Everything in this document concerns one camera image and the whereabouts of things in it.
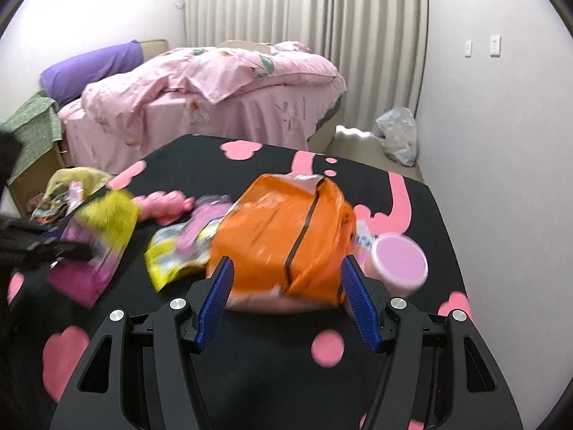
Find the wall outlet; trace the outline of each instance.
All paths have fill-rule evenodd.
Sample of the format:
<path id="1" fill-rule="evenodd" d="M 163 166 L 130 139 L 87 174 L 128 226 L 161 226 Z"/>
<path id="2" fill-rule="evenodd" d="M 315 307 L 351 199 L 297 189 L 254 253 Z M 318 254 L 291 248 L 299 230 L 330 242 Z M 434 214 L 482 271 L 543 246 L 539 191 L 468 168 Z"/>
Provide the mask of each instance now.
<path id="1" fill-rule="evenodd" d="M 489 39 L 489 56 L 498 58 L 501 56 L 501 36 L 492 35 Z"/>

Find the black tablecloth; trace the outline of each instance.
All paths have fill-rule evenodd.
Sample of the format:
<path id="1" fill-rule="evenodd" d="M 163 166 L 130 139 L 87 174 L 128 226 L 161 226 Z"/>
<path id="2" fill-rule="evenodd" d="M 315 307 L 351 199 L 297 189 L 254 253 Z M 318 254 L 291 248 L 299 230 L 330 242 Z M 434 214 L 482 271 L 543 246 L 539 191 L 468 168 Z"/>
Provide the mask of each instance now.
<path id="1" fill-rule="evenodd" d="M 265 145 L 246 160 L 225 156 L 226 139 L 183 136 L 148 156 L 147 169 L 127 187 L 134 195 L 181 190 L 188 196 L 229 194 L 237 199 L 262 173 L 289 173 L 295 150 Z M 317 155 L 313 171 L 336 171 L 331 179 L 350 204 L 389 214 L 392 196 L 387 172 L 345 159 L 334 164 Z M 410 300 L 427 312 L 438 311 L 452 291 L 465 292 L 448 233 L 430 190 L 405 179 L 412 218 L 406 235 L 428 259 L 426 284 Z M 154 221 L 138 224 L 112 283 L 91 310 L 56 292 L 47 269 L 25 273 L 14 306 L 22 316 L 8 358 L 16 399 L 39 428 L 48 428 L 56 403 L 42 385 L 42 350 L 53 333 L 70 325 L 90 336 L 114 309 L 128 315 L 154 312 L 166 301 L 186 293 L 189 277 L 156 293 L 143 260 Z M 345 342 L 341 362 L 327 369 L 310 355 L 313 338 L 336 330 Z M 358 429 L 369 408 L 382 367 L 362 343 L 358 330 L 342 309 L 298 315 L 255 315 L 225 312 L 214 343 L 193 358 L 207 410 L 216 430 Z M 423 381 L 413 418 L 423 421 L 426 398 Z"/>

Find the curtain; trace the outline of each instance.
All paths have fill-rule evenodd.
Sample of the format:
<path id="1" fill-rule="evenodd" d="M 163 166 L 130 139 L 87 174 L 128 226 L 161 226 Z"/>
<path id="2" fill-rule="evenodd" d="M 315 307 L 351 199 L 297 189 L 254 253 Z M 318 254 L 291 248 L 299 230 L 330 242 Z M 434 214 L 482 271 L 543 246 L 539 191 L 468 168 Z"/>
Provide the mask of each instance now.
<path id="1" fill-rule="evenodd" d="M 190 46 L 299 40 L 346 79 L 344 125 L 370 131 L 394 106 L 415 112 L 428 0 L 186 0 Z"/>

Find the purple rolled bedding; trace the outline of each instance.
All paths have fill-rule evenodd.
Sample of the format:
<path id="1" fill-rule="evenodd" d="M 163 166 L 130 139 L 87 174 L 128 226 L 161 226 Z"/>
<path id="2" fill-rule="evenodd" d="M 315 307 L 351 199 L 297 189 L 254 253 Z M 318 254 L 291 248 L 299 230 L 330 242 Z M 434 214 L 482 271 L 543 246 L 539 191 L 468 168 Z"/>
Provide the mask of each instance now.
<path id="1" fill-rule="evenodd" d="M 132 40 L 53 64 L 40 75 L 40 83 L 48 97 L 62 107 L 79 99 L 87 84 L 114 74 L 127 73 L 141 64 L 141 44 Z"/>

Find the silver bolt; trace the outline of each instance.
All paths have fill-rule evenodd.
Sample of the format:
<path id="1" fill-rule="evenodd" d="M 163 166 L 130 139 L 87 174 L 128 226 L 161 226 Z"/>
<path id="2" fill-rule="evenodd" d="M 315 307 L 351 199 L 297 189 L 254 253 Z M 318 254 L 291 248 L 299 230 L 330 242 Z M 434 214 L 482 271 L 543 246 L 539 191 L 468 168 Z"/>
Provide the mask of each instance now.
<path id="1" fill-rule="evenodd" d="M 452 317 L 454 317 L 454 320 L 457 321 L 464 321 L 466 318 L 468 318 L 463 310 L 454 310 L 452 312 Z"/>
<path id="2" fill-rule="evenodd" d="M 110 320 L 111 321 L 120 321 L 124 315 L 125 315 L 125 313 L 123 312 L 123 310 L 121 310 L 121 309 L 114 310 L 110 314 Z"/>
<path id="3" fill-rule="evenodd" d="M 185 301 L 184 298 L 177 297 L 169 303 L 169 307 L 171 307 L 173 310 L 179 310 L 185 307 L 186 303 L 187 301 Z"/>
<path id="4" fill-rule="evenodd" d="M 402 310 L 406 308 L 407 303 L 405 300 L 403 300 L 403 298 L 395 297 L 390 301 L 390 305 L 395 309 Z"/>

